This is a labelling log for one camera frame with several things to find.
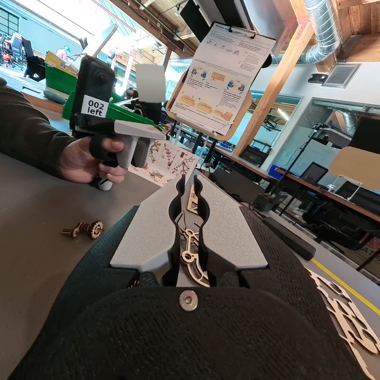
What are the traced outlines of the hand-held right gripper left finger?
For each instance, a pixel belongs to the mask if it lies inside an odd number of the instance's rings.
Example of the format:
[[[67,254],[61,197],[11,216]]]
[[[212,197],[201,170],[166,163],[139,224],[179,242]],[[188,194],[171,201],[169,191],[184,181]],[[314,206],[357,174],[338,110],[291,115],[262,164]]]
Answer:
[[[180,233],[176,222],[182,213],[186,176],[180,175],[145,199],[134,214],[110,266],[153,273],[164,286],[177,286]]]

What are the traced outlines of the wooden gear crank assembly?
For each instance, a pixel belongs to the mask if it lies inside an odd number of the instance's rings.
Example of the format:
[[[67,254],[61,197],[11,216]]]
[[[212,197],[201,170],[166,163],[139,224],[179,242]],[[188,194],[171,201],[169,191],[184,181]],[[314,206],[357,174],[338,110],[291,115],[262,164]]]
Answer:
[[[91,239],[99,238],[104,231],[102,221],[94,221],[92,223],[79,222],[73,229],[63,229],[61,235],[76,238],[80,233],[86,234]]]

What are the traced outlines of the person's left forearm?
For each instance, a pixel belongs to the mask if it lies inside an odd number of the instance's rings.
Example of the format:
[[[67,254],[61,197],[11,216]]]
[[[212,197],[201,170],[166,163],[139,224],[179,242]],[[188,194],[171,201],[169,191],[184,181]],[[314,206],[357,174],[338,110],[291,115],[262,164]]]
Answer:
[[[57,178],[64,148],[75,139],[53,128],[48,118],[0,78],[0,151]]]

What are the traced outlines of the emptied wooden parts sheet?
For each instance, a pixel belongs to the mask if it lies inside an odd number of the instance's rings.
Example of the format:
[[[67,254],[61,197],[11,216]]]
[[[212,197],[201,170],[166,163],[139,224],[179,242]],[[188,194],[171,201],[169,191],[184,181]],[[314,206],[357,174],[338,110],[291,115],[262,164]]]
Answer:
[[[379,359],[379,337],[343,287],[310,269],[307,271],[324,300],[338,335],[345,341],[365,375],[375,379],[362,353]]]

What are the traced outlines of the person's left hand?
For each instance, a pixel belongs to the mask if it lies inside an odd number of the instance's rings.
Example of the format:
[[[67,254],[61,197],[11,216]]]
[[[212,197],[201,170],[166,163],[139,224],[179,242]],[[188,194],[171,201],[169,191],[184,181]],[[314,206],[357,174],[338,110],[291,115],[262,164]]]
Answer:
[[[64,148],[59,160],[62,177],[71,182],[90,183],[101,171],[111,183],[121,183],[128,170],[120,166],[109,167],[94,158],[90,154],[90,140],[91,137],[84,137]]]

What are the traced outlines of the green plastic bin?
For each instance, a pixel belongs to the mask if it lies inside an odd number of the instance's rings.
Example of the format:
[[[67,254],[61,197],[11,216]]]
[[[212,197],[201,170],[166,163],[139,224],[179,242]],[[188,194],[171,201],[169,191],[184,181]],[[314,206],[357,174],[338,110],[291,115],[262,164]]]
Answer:
[[[63,107],[62,118],[70,120],[70,115],[73,107],[75,91],[71,91],[69,97]],[[141,124],[150,124],[158,128],[158,130],[163,131],[163,127],[160,125],[155,125],[152,120],[140,116],[139,114],[132,112],[131,110],[117,106],[114,103],[109,103],[107,109],[107,118],[115,119],[118,121],[136,122]]]
[[[47,87],[65,94],[76,89],[77,77],[45,64],[45,83]]]

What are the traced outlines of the assembly instruction booklet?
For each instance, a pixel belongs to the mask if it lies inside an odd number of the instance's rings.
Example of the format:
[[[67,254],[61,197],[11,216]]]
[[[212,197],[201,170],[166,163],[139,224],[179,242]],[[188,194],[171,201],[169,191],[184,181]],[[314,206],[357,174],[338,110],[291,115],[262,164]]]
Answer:
[[[163,187],[172,179],[185,175],[187,182],[199,161],[197,155],[178,147],[169,141],[154,140],[143,168],[130,165],[129,173],[134,173]]]

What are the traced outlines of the clipboard with instruction sheet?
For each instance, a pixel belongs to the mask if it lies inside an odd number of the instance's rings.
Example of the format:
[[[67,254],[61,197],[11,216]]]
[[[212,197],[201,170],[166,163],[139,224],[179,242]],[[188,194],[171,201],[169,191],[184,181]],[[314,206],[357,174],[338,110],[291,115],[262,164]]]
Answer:
[[[179,139],[180,133],[183,129],[183,125],[194,129],[196,132],[198,132],[199,136],[200,136],[200,134],[203,134],[205,136],[206,141],[202,145],[202,150],[204,150],[208,138],[214,138],[216,141],[227,141],[227,140],[229,140],[231,137],[233,137],[235,131],[237,130],[238,126],[240,125],[243,117],[247,113],[247,111],[248,111],[248,109],[252,103],[253,97],[252,97],[251,92],[248,92],[247,95],[245,96],[244,101],[243,101],[237,115],[235,116],[233,124],[230,126],[229,130],[227,131],[227,134],[225,136],[222,136],[218,133],[212,134],[211,132],[204,129],[202,126],[199,126],[197,124],[193,124],[192,122],[189,122],[189,121],[185,121],[185,119],[183,117],[177,116],[176,114],[174,114],[174,112],[171,111],[171,108],[173,107],[173,104],[174,104],[176,98],[178,97],[178,95],[182,91],[181,89],[183,87],[183,84],[185,82],[187,74],[188,74],[188,69],[186,70],[186,72],[184,72],[181,75],[181,78],[179,79],[179,81],[178,81],[178,83],[177,83],[168,103],[167,103],[167,108],[166,108],[167,115],[170,118],[174,119],[175,121],[179,122],[178,132],[177,132],[175,141],[177,141]]]

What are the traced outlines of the instruction sheet on clipboard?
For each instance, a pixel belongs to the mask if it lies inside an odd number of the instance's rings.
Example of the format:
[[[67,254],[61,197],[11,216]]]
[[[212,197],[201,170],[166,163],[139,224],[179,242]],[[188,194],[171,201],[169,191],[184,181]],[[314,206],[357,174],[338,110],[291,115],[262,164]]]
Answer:
[[[225,136],[276,40],[213,22],[198,46],[170,111],[209,136]]]

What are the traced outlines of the long wooden desk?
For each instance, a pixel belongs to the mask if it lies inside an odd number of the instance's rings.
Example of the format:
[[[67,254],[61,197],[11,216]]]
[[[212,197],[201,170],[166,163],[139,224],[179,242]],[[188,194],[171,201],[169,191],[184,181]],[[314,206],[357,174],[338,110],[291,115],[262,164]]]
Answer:
[[[367,209],[356,205],[355,203],[352,203],[334,193],[328,192],[327,190],[324,190],[316,185],[310,184],[302,180],[301,178],[294,176],[292,174],[283,174],[284,176],[283,183],[284,186],[290,187],[290,183],[297,183],[296,187],[300,188],[302,191],[308,189],[308,191],[311,191],[313,193],[321,194],[322,196],[329,198],[332,202],[340,203],[344,207],[347,207],[351,210],[354,210],[356,213],[359,213],[365,217],[370,218],[371,220],[375,222],[380,222],[380,216],[377,214],[374,214]]]

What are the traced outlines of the yellow tape strip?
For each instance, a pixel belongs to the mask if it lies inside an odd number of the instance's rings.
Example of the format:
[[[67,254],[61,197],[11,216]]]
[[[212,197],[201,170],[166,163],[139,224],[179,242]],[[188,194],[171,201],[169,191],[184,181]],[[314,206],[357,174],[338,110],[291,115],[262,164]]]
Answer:
[[[353,294],[356,298],[358,298],[361,302],[363,302],[368,308],[373,310],[377,315],[380,315],[379,308],[376,307],[373,303],[368,301],[365,297],[363,297],[360,293],[358,293],[355,289],[346,284],[342,279],[337,277],[334,273],[332,273],[329,269],[319,263],[316,259],[311,259],[315,265],[317,265],[321,270],[323,270],[326,274],[328,274],[332,279],[337,281],[342,287],[348,290],[351,294]]]

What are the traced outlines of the plywood display stand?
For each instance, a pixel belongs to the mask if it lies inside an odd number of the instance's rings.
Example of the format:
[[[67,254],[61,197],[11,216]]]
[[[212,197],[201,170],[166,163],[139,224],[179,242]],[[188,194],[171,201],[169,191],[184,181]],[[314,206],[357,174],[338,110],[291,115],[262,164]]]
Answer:
[[[350,201],[360,188],[380,189],[380,155],[354,147],[344,147],[328,167],[328,172],[357,186]]]

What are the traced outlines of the black panel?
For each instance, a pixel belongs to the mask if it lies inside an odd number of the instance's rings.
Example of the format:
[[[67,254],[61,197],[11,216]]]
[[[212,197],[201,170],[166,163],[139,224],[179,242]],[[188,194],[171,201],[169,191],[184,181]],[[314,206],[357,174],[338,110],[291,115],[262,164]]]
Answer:
[[[361,117],[349,146],[380,154],[380,120]]]

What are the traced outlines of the wooden bicycle frame model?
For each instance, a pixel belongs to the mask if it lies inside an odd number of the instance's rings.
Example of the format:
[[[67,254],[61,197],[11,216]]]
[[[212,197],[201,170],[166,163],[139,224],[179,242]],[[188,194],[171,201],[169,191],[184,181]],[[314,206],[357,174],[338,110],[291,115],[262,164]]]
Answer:
[[[180,276],[182,281],[189,285],[209,288],[210,283],[205,270],[201,268],[199,248],[199,228],[198,223],[193,223],[189,227],[186,223],[186,212],[182,209],[176,219],[180,236]]]

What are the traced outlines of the silver ventilation duct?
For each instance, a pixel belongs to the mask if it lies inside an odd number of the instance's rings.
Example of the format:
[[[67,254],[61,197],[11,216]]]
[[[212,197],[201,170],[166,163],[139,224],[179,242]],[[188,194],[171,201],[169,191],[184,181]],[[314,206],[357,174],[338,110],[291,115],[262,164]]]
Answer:
[[[353,137],[361,117],[348,109],[337,109],[335,112],[342,116],[346,128],[346,134],[349,137]]]
[[[316,38],[316,44],[309,46],[300,56],[297,65],[316,65],[318,71],[328,72],[337,63],[343,45],[342,23],[336,0],[305,0],[309,21]]]

